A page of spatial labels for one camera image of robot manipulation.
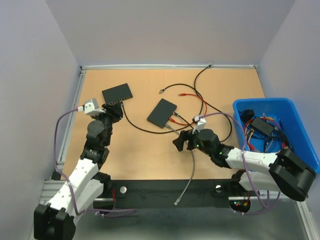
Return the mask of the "black network switch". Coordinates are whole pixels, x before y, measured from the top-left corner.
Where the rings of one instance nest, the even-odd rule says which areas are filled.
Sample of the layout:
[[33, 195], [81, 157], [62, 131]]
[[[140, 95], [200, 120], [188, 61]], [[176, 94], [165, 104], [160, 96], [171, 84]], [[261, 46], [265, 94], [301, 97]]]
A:
[[128, 83], [105, 89], [101, 93], [107, 105], [133, 98], [133, 94]]
[[147, 117], [147, 121], [163, 129], [176, 109], [177, 105], [162, 98]]

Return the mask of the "black ethernet cable short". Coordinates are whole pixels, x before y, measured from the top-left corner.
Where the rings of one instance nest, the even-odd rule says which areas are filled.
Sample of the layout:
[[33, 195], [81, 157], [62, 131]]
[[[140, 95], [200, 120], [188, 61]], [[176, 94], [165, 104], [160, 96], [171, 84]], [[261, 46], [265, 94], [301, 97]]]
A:
[[206, 113], [205, 104], [201, 96], [197, 96], [194, 88], [186, 83], [174, 83], [162, 88], [158, 92], [162, 98], [177, 105], [175, 112], [169, 121], [173, 127], [185, 128], [187, 123], [192, 123], [192, 118], [196, 115]]

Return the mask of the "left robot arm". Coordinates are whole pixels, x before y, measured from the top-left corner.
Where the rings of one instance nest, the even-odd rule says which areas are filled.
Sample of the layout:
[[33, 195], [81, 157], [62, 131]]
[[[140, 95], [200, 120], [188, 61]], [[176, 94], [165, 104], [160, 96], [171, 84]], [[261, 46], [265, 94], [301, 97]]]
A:
[[36, 240], [73, 239], [80, 217], [95, 198], [111, 193], [110, 176], [100, 169], [110, 153], [113, 124], [123, 118], [121, 103], [99, 107], [89, 100], [71, 112], [84, 112], [93, 120], [87, 126], [83, 151], [73, 172], [66, 176], [58, 169], [65, 183], [46, 204], [39, 204], [34, 210], [33, 236]]

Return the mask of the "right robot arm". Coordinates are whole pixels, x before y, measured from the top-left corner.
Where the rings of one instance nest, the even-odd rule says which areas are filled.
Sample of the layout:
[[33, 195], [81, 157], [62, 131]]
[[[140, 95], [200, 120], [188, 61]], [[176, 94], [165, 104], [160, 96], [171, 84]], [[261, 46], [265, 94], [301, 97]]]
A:
[[281, 192], [292, 200], [303, 202], [316, 178], [316, 172], [290, 149], [278, 153], [242, 150], [225, 145], [211, 129], [181, 131], [172, 143], [182, 151], [198, 149], [221, 168], [238, 169], [243, 173], [230, 182], [231, 192]]

